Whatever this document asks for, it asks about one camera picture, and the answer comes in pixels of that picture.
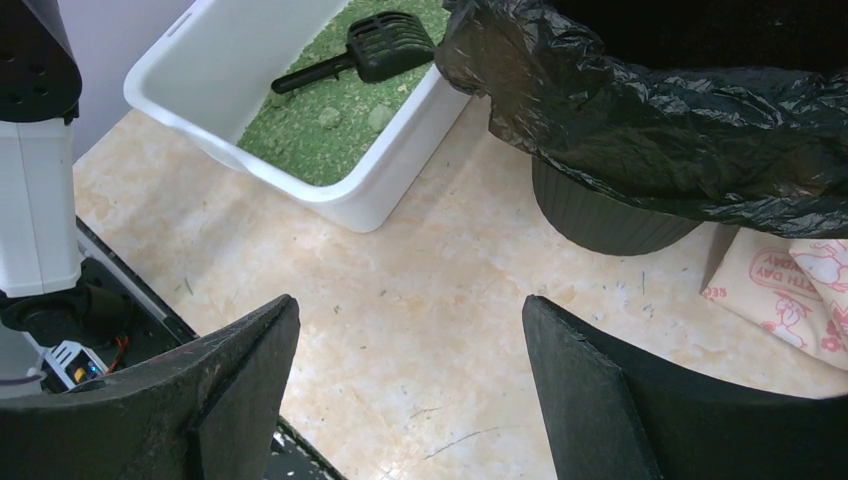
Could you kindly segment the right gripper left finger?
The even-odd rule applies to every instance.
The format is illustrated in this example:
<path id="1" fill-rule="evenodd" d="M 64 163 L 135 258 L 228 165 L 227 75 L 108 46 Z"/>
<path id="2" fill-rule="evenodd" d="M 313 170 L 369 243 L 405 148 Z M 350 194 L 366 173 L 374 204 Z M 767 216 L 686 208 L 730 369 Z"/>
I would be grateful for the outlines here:
<path id="1" fill-rule="evenodd" d="M 280 296 L 62 394 L 1 403 L 5 479 L 260 479 L 300 331 Z"/>

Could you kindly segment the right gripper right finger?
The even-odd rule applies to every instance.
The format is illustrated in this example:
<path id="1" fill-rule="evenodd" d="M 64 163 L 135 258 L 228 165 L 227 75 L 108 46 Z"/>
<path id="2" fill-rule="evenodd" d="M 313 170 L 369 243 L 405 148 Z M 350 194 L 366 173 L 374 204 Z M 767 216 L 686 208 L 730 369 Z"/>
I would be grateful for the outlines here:
<path id="1" fill-rule="evenodd" d="M 843 479 L 847 398 L 810 399 L 695 372 L 551 300 L 522 308 L 561 479 Z"/>

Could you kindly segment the black trash bin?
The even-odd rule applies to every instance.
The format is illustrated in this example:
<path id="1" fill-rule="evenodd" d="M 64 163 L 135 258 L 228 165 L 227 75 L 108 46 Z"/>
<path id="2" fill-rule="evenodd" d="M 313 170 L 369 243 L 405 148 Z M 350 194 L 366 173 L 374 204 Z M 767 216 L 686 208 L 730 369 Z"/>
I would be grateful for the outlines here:
<path id="1" fill-rule="evenodd" d="M 531 163 L 533 193 L 548 223 L 587 250 L 619 257 L 667 248 L 700 226 L 662 212 L 632 207 L 594 192 L 543 159 Z"/>

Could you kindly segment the white plastic litter box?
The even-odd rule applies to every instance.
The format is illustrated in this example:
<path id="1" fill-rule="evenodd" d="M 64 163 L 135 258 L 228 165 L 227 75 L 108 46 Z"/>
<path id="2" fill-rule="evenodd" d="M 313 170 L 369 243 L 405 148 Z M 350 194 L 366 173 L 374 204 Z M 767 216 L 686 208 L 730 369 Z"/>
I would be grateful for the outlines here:
<path id="1" fill-rule="evenodd" d="M 278 77 L 341 54 L 348 27 L 387 10 L 440 40 L 438 1 L 197 1 L 131 68 L 126 100 L 219 163 L 354 232 L 384 223 L 468 103 L 432 64 L 377 85 L 354 72 L 277 95 Z M 395 110 L 380 133 L 378 104 Z M 341 124 L 317 118 L 333 107 Z"/>

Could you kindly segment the black litter scoop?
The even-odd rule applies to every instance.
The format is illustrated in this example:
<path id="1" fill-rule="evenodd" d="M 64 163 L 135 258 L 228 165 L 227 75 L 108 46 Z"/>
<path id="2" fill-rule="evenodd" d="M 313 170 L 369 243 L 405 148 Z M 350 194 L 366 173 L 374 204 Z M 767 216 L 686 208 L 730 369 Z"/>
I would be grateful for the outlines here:
<path id="1" fill-rule="evenodd" d="M 431 62 L 435 49 L 418 16 L 383 11 L 349 26 L 342 54 L 275 79 L 271 90 L 282 95 L 350 69 L 366 84 L 381 83 Z"/>

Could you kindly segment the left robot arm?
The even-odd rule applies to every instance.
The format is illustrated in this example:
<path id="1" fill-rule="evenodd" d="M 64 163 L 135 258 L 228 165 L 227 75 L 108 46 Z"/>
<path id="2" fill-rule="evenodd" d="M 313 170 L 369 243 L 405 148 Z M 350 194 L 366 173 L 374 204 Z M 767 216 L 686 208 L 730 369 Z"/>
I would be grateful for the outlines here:
<path id="1" fill-rule="evenodd" d="M 82 278 L 72 122 L 82 76 L 55 1 L 1 4 L 1 321 L 40 357 L 24 382 L 67 389 L 112 373 L 90 349 L 115 342 L 132 304 Z"/>

